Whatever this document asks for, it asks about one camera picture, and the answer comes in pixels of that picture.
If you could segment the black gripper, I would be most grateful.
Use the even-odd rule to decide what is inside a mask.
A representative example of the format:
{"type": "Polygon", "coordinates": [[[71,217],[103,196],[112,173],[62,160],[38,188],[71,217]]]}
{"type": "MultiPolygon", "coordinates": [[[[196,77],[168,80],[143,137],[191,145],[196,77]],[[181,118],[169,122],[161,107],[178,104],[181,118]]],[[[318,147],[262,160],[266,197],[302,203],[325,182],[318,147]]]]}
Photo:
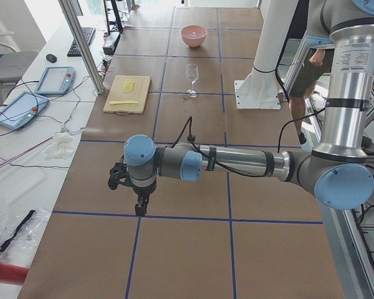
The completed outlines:
{"type": "MultiPolygon", "coordinates": [[[[124,163],[124,157],[121,157],[119,162],[115,163],[109,173],[108,187],[111,190],[116,190],[118,185],[133,187],[127,165],[124,163]]],[[[135,214],[137,216],[146,216],[148,204],[149,196],[139,195],[137,203],[135,204],[135,214]]]]}

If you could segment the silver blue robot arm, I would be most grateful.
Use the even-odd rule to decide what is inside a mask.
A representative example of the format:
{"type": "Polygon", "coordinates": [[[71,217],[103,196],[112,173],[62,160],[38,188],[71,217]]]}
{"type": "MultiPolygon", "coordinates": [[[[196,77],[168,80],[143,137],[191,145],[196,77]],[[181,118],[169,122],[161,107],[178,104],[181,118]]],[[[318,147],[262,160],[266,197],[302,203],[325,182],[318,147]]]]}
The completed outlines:
{"type": "Polygon", "coordinates": [[[165,147],[135,135],[126,140],[121,160],[110,170],[109,188],[132,188],[138,196],[135,212],[144,216],[157,177],[196,181],[202,170],[224,168],[296,184],[336,210],[365,203],[374,192],[361,146],[374,77],[374,1],[311,1],[307,41],[310,47],[335,46],[321,139],[311,152],[270,153],[196,145],[193,140],[165,147]]]}

